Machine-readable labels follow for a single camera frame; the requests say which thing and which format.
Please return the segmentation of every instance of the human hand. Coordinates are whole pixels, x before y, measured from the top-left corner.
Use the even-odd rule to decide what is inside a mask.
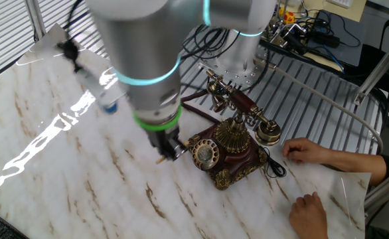
[[[307,138],[289,139],[283,146],[283,156],[297,163],[325,164],[330,155],[330,149],[321,147]]]
[[[300,239],[328,239],[326,212],[316,192],[296,199],[289,222]]]

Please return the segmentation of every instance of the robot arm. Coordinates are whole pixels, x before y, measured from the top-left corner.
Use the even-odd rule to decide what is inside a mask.
[[[135,121],[160,154],[175,160],[181,114],[179,52],[201,23],[257,33],[266,3],[275,0],[86,0]]]

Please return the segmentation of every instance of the fingers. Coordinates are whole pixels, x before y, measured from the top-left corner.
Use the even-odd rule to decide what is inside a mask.
[[[297,206],[297,204],[295,202],[295,203],[292,204],[292,212],[294,212],[296,210],[298,210],[298,206]]]
[[[298,206],[300,206],[300,207],[305,206],[305,200],[303,199],[303,197],[297,198],[296,199],[296,204],[298,204]]]
[[[308,141],[308,139],[299,138],[286,140],[283,146],[283,156],[287,157],[291,149],[302,150],[305,141]]]
[[[317,204],[320,204],[323,207],[323,203],[321,202],[321,199],[320,199],[319,195],[317,194],[317,192],[313,193],[313,199],[315,202],[317,202]]]
[[[314,204],[315,202],[311,195],[305,195],[303,199],[305,200],[305,204]]]
[[[287,158],[294,161],[304,161],[307,158],[307,154],[305,152],[293,151],[287,154]]]

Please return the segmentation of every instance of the wire bundle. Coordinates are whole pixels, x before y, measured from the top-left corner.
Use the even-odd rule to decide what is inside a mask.
[[[332,17],[332,15],[334,15],[334,16],[339,17],[342,20],[343,29],[345,30],[345,32],[348,33],[350,36],[352,36],[357,42],[355,45],[349,45],[345,42],[340,42],[340,44],[343,44],[347,47],[353,47],[353,48],[361,45],[361,41],[356,36],[354,36],[352,33],[347,31],[345,20],[341,16],[334,14],[334,13],[328,14],[328,13],[321,11],[321,10],[310,10],[310,11],[319,11],[321,13],[324,13],[327,16],[327,19],[321,19],[318,17],[310,17],[310,16],[306,16],[306,17],[302,17],[302,18],[298,19],[297,23],[303,24],[303,27],[305,29],[307,29],[307,34],[305,35],[305,37],[303,37],[305,40],[312,39],[312,38],[317,37],[319,35],[326,36],[326,37],[334,36],[335,34],[331,28],[331,21],[332,21],[331,17]],[[325,49],[327,54],[336,62],[336,64],[339,65],[342,72],[345,73],[345,69],[343,67],[343,64],[336,58],[336,56],[329,50],[329,48],[325,44],[323,46],[316,46],[314,48],[308,48],[308,47],[305,47],[305,48],[309,52],[319,53],[319,54],[320,54],[320,52],[317,50],[318,48]]]
[[[200,33],[205,32],[205,30],[207,30],[207,29],[209,29],[209,31],[207,33],[205,33],[205,35],[201,38],[201,40],[198,40],[197,36]],[[224,46],[224,44],[225,44],[229,34],[230,34],[230,30],[228,30],[228,29],[224,29],[224,28],[213,28],[212,29],[212,28],[210,28],[210,27],[208,27],[208,26],[206,26],[204,24],[200,25],[196,29],[196,31],[193,33],[193,35],[188,37],[183,42],[183,49],[184,49],[184,51],[187,54],[182,56],[181,59],[184,60],[184,59],[187,59],[188,57],[192,57],[193,56],[195,58],[199,58],[199,59],[202,59],[202,60],[207,60],[207,59],[213,59],[213,58],[221,56],[228,49],[230,49],[230,47],[233,46],[233,44],[238,39],[240,33],[237,34],[237,37],[233,40],[233,42],[226,49],[224,49],[223,51],[221,51],[217,55],[215,55],[215,56],[207,56],[207,57],[202,56],[202,55],[205,52],[216,52],[217,50],[220,50]],[[195,44],[196,47],[193,50],[189,50],[187,48],[187,45],[192,40],[194,41],[194,44]]]

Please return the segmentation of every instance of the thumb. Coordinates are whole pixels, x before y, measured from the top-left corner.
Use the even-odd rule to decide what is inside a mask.
[[[287,154],[287,158],[291,160],[306,160],[307,154],[306,152],[300,152],[300,151],[293,151]]]

